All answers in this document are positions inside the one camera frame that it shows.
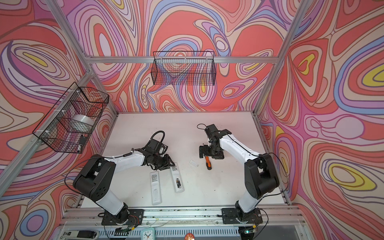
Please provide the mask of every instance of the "remote control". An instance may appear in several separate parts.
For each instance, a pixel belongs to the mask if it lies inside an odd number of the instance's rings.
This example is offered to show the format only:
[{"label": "remote control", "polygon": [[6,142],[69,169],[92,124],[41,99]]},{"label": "remote control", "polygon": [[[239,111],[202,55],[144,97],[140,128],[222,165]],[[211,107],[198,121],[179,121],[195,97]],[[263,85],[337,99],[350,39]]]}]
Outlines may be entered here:
[{"label": "remote control", "polygon": [[161,203],[159,171],[151,172],[152,205]]},{"label": "remote control", "polygon": [[175,163],[175,166],[170,168],[170,172],[172,173],[173,186],[175,187],[175,192],[184,192],[184,185],[181,182],[180,172],[177,163]]}]

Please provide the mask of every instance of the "black mounting plate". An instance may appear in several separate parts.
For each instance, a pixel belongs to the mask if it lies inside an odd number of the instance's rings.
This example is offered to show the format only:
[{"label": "black mounting plate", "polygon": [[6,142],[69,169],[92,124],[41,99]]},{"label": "black mounting plate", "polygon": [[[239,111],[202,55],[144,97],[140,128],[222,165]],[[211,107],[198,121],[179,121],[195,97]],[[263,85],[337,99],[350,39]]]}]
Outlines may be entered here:
[{"label": "black mounting plate", "polygon": [[[252,223],[256,225],[263,223],[263,218],[260,209],[254,209],[252,213],[253,214],[250,214],[247,219],[242,219],[242,222]],[[224,224],[239,224],[239,222],[236,220],[237,211],[235,208],[221,209],[221,215],[223,216]]]},{"label": "black mounting plate", "polygon": [[[128,226],[134,226],[135,225],[136,226],[137,225],[137,219],[133,216],[136,216],[139,219],[138,225],[141,225],[142,220],[143,220],[144,209],[128,209],[128,210],[129,210],[129,214],[131,216],[129,216],[128,221],[124,225],[128,225]],[[104,217],[103,217],[103,220],[101,221],[101,224],[103,226],[117,226],[118,225],[117,223],[115,223],[113,221],[113,218],[111,218],[110,213],[107,211],[104,212]]]}]

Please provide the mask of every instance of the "screwdriver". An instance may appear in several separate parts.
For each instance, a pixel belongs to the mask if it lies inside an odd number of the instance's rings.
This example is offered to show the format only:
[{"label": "screwdriver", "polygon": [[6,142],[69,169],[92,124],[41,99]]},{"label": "screwdriver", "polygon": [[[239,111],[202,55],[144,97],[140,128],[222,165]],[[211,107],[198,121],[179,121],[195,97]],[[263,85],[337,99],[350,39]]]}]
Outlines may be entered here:
[{"label": "screwdriver", "polygon": [[211,162],[209,161],[209,157],[208,156],[205,156],[205,161],[206,161],[205,164],[207,165],[207,169],[211,170],[212,166],[211,166]]}]

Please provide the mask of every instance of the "wire basket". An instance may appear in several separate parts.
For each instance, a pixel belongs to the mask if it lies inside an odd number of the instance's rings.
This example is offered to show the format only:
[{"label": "wire basket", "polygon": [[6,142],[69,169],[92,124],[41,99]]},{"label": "wire basket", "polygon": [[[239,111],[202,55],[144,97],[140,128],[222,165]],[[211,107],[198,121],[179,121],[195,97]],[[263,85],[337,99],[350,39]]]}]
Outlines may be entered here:
[{"label": "wire basket", "polygon": [[55,152],[82,153],[108,102],[107,93],[77,86],[64,107],[55,110],[59,112],[53,121],[44,130],[36,127],[33,134]]},{"label": "wire basket", "polygon": [[215,85],[213,51],[155,51],[153,56],[154,85]]}]

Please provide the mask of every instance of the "clock face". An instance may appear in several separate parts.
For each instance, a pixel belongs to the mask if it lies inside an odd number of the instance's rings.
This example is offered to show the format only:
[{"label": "clock face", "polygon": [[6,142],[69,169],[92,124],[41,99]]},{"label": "clock face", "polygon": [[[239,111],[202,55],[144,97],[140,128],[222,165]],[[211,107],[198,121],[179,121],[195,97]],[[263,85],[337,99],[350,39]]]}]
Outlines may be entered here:
[{"label": "clock face", "polygon": [[153,228],[147,228],[141,231],[141,240],[155,240],[155,230]]}]

